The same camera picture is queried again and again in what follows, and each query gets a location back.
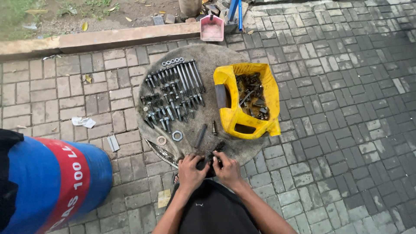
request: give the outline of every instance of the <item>white paper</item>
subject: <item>white paper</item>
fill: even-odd
[[[87,128],[92,128],[95,125],[95,121],[91,118],[82,119],[82,117],[72,117],[71,120],[74,126],[84,126]]]

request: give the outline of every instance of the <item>right hand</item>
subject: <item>right hand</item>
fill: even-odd
[[[224,152],[214,151],[214,171],[217,174],[220,182],[227,188],[233,190],[246,184],[241,177],[240,165],[235,159],[230,159]],[[218,158],[221,159],[223,167],[220,168]]]

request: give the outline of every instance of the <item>curved blade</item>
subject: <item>curved blade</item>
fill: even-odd
[[[175,167],[176,169],[178,168],[178,164],[176,163],[175,157],[173,156],[173,154],[171,154],[170,152],[160,148],[158,145],[156,145],[155,143],[148,141],[146,139],[144,139],[146,141],[146,143],[149,145],[149,147],[153,150],[153,152],[159,157],[161,158],[163,161],[167,162],[169,165]]]

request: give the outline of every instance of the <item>hand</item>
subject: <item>hand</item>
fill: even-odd
[[[241,177],[240,165],[235,159],[228,158],[223,152],[214,151],[213,153],[215,155],[213,167],[223,185],[235,192],[236,189],[246,184]],[[223,163],[222,168],[220,168],[218,158]]]
[[[202,184],[210,168],[211,162],[207,163],[201,171],[196,168],[196,164],[204,157],[192,153],[179,160],[179,189],[189,196]]]

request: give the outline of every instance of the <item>left hand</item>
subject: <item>left hand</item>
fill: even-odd
[[[191,195],[204,180],[210,168],[211,162],[207,163],[201,171],[196,168],[196,164],[205,156],[187,154],[184,159],[179,160],[179,189]]]

